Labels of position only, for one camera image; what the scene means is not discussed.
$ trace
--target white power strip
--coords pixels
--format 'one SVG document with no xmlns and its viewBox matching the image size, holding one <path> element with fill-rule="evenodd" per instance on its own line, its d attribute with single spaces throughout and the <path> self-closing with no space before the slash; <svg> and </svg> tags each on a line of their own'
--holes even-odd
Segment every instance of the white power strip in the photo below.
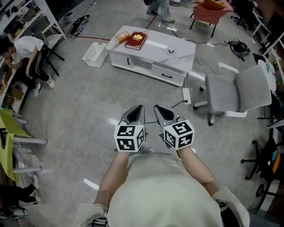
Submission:
<svg viewBox="0 0 284 227">
<path fill-rule="evenodd" d="M 182 96 L 183 96 L 183 100 L 184 101 L 187 101 L 187 102 L 184 102 L 185 105 L 189 105 L 191 104 L 191 99 L 190 99 L 190 94 L 189 94 L 189 89 L 188 88 L 183 88 L 182 89 Z"/>
</svg>

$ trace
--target black pants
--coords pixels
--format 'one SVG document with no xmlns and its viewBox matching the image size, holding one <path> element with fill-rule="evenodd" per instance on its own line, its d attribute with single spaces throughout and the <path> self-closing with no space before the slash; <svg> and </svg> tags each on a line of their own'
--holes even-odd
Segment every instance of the black pants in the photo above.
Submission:
<svg viewBox="0 0 284 227">
<path fill-rule="evenodd" d="M 44 81 L 47 81 L 49 79 L 49 76 L 41 69 L 42 64 L 46 58 L 48 50 L 42 49 L 39 51 L 33 60 L 31 67 L 30 67 L 30 75 L 33 78 L 38 78 Z M 21 81 L 23 84 L 27 85 L 29 88 L 35 89 L 36 84 L 26 76 L 26 69 L 28 65 L 28 58 L 25 58 L 22 60 L 22 68 L 18 69 L 16 74 L 15 74 L 15 79 Z"/>
<path fill-rule="evenodd" d="M 15 186 L 1 186 L 0 196 L 2 199 L 3 207 L 8 207 L 12 205 L 18 205 L 18 201 L 25 203 L 36 202 L 35 197 L 30 196 L 30 194 L 35 190 L 35 187 L 30 184 L 26 188 L 20 188 Z"/>
</svg>

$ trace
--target plastic basket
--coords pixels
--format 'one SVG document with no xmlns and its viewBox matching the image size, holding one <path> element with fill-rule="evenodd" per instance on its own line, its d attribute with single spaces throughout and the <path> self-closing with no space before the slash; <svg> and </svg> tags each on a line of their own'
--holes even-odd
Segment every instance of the plastic basket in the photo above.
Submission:
<svg viewBox="0 0 284 227">
<path fill-rule="evenodd" d="M 106 45 L 106 43 L 103 43 L 102 45 L 93 43 L 82 59 L 87 65 L 100 68 L 108 55 Z"/>
</svg>

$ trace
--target drawer handle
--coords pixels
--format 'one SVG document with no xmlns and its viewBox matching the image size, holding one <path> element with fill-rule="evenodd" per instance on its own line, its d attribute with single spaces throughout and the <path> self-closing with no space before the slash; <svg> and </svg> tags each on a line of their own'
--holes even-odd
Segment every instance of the drawer handle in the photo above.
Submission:
<svg viewBox="0 0 284 227">
<path fill-rule="evenodd" d="M 162 76 L 165 76 L 165 77 L 170 78 L 170 79 L 173 78 L 172 76 L 166 76 L 166 75 L 163 74 L 163 73 L 162 73 Z"/>
</svg>

